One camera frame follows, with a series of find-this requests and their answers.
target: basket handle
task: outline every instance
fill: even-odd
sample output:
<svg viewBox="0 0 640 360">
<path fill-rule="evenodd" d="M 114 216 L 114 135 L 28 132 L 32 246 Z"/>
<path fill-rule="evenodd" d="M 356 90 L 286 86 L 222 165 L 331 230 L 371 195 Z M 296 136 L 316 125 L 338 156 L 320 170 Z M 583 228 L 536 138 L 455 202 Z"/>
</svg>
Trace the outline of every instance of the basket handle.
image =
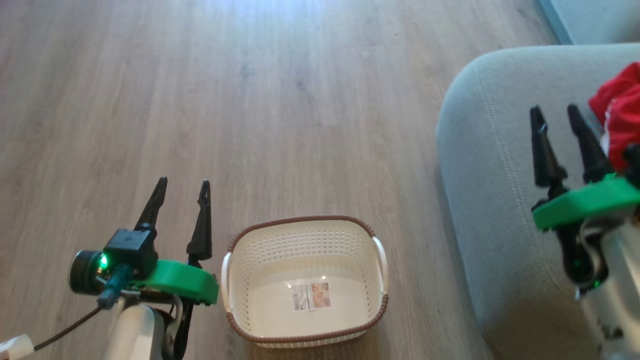
<svg viewBox="0 0 640 360">
<path fill-rule="evenodd" d="M 385 248 L 382 247 L 382 243 L 377 237 L 373 236 L 372 239 L 376 244 L 378 260 L 380 261 L 380 270 L 382 272 L 382 294 L 386 295 L 389 289 L 389 266 L 387 264 L 387 253 L 385 252 Z"/>
<path fill-rule="evenodd" d="M 220 271 L 220 290 L 222 292 L 222 304 L 225 311 L 231 312 L 231 303 L 229 302 L 229 263 L 231 262 L 231 253 L 228 252 L 222 260 L 222 270 Z"/>
</svg>

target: barcode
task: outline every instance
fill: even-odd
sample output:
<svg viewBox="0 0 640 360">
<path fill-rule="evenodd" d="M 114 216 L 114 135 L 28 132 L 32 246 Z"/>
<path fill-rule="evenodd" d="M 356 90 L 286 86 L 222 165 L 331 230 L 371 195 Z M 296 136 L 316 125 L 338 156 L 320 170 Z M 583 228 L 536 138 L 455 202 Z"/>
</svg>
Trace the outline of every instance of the barcode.
<svg viewBox="0 0 640 360">
<path fill-rule="evenodd" d="M 298 298 L 298 293 L 293 293 L 293 309 L 294 311 L 300 310 L 300 299 Z"/>
</svg>

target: product label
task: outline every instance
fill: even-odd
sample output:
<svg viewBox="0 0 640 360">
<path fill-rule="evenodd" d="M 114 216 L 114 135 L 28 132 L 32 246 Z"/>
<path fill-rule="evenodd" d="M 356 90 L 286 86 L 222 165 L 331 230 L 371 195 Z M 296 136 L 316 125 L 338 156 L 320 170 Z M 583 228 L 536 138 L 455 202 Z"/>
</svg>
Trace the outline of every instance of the product label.
<svg viewBox="0 0 640 360">
<path fill-rule="evenodd" d="M 329 283 L 319 279 L 295 280 L 289 283 L 293 311 L 310 311 L 331 307 Z"/>
</svg>

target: stitched seam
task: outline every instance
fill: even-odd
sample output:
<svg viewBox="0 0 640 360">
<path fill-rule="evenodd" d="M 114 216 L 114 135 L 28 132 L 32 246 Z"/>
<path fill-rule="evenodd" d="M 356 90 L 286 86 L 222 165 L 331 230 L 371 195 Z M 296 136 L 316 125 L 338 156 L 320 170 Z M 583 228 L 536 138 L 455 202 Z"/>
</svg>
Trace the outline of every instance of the stitched seam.
<svg viewBox="0 0 640 360">
<path fill-rule="evenodd" d="M 493 107 L 493 104 L 491 103 L 491 101 L 488 100 L 488 92 L 486 91 L 486 84 L 484 82 L 483 70 L 484 70 L 483 67 L 478 68 L 478 82 L 479 82 L 479 88 L 480 88 L 480 95 L 486 109 L 489 112 L 489 122 L 491 124 L 491 131 L 492 131 L 494 140 L 498 143 L 500 160 L 507 172 L 509 187 L 511 189 L 511 193 L 513 194 L 513 198 L 516 202 L 516 206 L 518 208 L 518 213 L 520 214 L 522 225 L 525 228 L 525 233 L 527 237 L 530 240 L 532 240 L 535 251 L 538 253 L 539 257 L 542 259 L 542 265 L 547 275 L 545 280 L 549 282 L 551 286 L 558 288 L 557 279 L 554 276 L 554 274 L 551 272 L 551 269 L 549 268 L 547 257 L 544 255 L 544 252 L 542 251 L 542 247 L 540 246 L 538 239 L 536 239 L 535 235 L 533 234 L 533 231 L 531 230 L 531 227 L 527 222 L 525 214 L 523 212 L 523 204 L 525 203 L 525 199 L 524 199 L 524 194 L 522 193 L 522 185 L 520 184 L 520 181 L 518 180 L 515 174 L 515 170 L 513 168 L 513 162 L 511 161 L 511 156 L 509 155 L 509 151 L 505 144 L 504 137 L 502 136 L 500 127 L 496 121 L 497 116 L 495 114 L 495 108 Z"/>
</svg>

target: wooden floor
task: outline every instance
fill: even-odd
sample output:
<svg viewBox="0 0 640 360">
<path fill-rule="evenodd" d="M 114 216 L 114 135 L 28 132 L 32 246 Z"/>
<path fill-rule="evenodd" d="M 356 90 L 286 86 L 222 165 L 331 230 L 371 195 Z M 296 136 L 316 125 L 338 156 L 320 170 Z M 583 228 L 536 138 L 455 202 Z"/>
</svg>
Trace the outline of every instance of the wooden floor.
<svg viewBox="0 0 640 360">
<path fill-rule="evenodd" d="M 186 359 L 491 359 L 438 173 L 447 86 L 476 56 L 554 40 L 533 0 L 0 2 L 0 336 L 87 313 L 68 266 L 134 225 L 158 177 L 161 257 L 185 259 L 203 178 L 219 273 L 233 234 L 345 213 L 379 234 L 390 307 L 359 340 L 263 350 L 221 304 Z M 101 313 L 34 359 L 99 358 Z"/>
</svg>

